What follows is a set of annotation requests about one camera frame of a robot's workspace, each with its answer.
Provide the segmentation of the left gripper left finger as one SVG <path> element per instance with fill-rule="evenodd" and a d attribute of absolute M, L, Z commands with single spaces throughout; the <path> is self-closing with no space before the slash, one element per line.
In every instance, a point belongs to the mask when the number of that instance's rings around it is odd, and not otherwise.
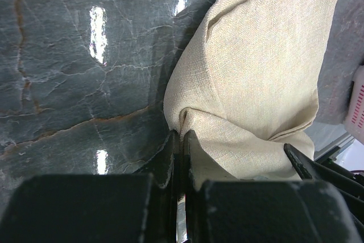
<path fill-rule="evenodd" d="M 172 130 L 158 152 L 134 174 L 150 174 L 159 188 L 166 188 L 173 176 L 177 147 L 178 133 Z"/>

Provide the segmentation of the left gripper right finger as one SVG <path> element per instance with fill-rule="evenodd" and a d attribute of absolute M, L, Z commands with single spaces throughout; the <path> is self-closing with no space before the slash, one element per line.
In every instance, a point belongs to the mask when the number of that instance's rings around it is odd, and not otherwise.
<path fill-rule="evenodd" d="M 203 148 L 194 130 L 183 139 L 184 190 L 203 191 L 216 184 L 241 183 L 221 167 Z"/>

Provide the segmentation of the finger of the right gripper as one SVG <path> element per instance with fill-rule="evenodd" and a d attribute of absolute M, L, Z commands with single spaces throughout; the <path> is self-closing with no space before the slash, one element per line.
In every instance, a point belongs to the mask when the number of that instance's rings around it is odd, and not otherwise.
<path fill-rule="evenodd" d="M 284 152 L 293 168 L 302 179 L 323 180 L 343 193 L 363 197 L 363 179 L 345 170 L 332 160 L 312 161 L 291 144 L 284 144 Z"/>

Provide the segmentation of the beige cloth napkin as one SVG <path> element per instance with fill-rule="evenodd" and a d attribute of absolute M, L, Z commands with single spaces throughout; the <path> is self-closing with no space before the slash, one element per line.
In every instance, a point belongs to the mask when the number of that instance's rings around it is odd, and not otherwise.
<path fill-rule="evenodd" d="M 164 115 L 238 179 L 297 179 L 309 158 L 317 82 L 338 0 L 216 0 L 178 60 Z"/>

